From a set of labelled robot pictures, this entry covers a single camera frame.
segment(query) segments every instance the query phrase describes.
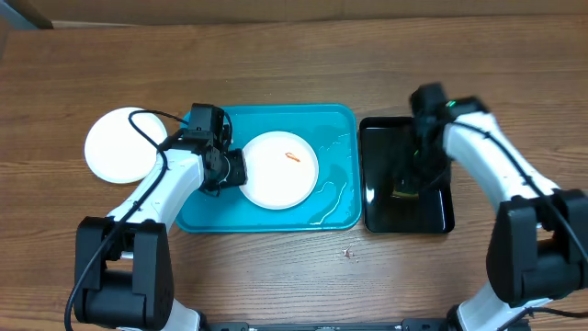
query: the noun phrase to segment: wooden tabletop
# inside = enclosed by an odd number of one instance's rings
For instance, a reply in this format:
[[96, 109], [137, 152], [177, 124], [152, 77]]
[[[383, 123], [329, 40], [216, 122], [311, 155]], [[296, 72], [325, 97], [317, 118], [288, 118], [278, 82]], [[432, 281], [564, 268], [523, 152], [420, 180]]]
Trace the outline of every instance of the wooden tabletop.
[[[106, 112], [339, 102], [360, 121], [409, 115], [408, 96], [433, 81], [452, 97], [482, 97], [539, 171], [563, 188], [588, 188], [588, 17], [11, 32], [0, 62], [0, 329], [62, 329], [76, 226], [134, 190], [85, 164], [85, 135]], [[361, 222], [302, 234], [174, 227], [175, 297], [213, 322], [444, 316], [486, 281], [494, 223], [459, 165], [452, 189], [456, 228], [445, 236], [374, 235]], [[342, 253], [350, 245], [355, 258]], [[588, 296], [550, 306], [588, 310]], [[585, 330], [588, 322], [539, 315], [532, 325]]]

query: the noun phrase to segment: wooden table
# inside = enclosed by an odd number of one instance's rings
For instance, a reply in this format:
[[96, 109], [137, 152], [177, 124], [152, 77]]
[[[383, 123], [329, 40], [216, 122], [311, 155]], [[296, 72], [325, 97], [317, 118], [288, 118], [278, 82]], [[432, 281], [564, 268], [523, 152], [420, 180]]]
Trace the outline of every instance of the wooden table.
[[[99, 180], [84, 161], [85, 135], [109, 110], [340, 102], [360, 121], [410, 114], [408, 96], [432, 81], [453, 97], [481, 96], [544, 175], [588, 188], [588, 17], [12, 32], [0, 62], [0, 329], [62, 329], [77, 224], [134, 189]], [[174, 228], [176, 298], [213, 322], [444, 316], [486, 281], [494, 222], [458, 165], [452, 189], [457, 225], [447, 236], [374, 235], [361, 223], [304, 234]], [[349, 245], [355, 258], [342, 254]], [[588, 310], [588, 296], [551, 306]], [[545, 315], [533, 322], [536, 330], [587, 326]]]

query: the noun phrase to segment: white plate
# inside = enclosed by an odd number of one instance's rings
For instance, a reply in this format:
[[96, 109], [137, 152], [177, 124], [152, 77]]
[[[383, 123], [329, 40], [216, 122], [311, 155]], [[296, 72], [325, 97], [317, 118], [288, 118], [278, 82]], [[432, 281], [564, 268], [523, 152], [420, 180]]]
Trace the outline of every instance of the white plate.
[[[130, 126], [136, 107], [110, 111], [98, 120], [85, 138], [85, 161], [96, 176], [116, 184], [143, 179], [155, 166], [157, 151]], [[167, 137], [164, 124], [153, 114], [137, 114], [134, 123], [156, 143]]]
[[270, 210], [296, 206], [312, 193], [319, 160], [296, 134], [273, 131], [253, 138], [243, 148], [247, 183], [241, 191], [252, 203]]

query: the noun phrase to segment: teal tray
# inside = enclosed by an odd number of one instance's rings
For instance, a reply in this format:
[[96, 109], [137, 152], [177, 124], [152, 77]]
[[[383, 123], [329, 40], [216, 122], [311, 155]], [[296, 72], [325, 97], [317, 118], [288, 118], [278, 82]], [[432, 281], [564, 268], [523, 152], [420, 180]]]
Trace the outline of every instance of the teal tray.
[[356, 117], [339, 104], [222, 107], [233, 126], [231, 148], [243, 148], [269, 131], [288, 131], [307, 141], [319, 159], [319, 179], [301, 204], [282, 211], [261, 208], [238, 188], [218, 198], [190, 195], [176, 222], [189, 233], [264, 233], [344, 230], [361, 216]]

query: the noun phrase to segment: tray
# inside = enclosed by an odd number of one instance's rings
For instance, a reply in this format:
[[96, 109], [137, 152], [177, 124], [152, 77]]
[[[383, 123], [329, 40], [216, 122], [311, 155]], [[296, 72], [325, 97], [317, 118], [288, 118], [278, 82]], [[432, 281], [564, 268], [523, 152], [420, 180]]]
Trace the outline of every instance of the tray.
[[319, 159], [319, 179], [301, 204], [282, 211], [254, 205], [238, 188], [218, 198], [196, 191], [176, 217], [189, 233], [265, 233], [344, 230], [361, 216], [356, 118], [339, 104], [230, 106], [233, 143], [243, 148], [269, 131], [288, 131], [307, 141]]

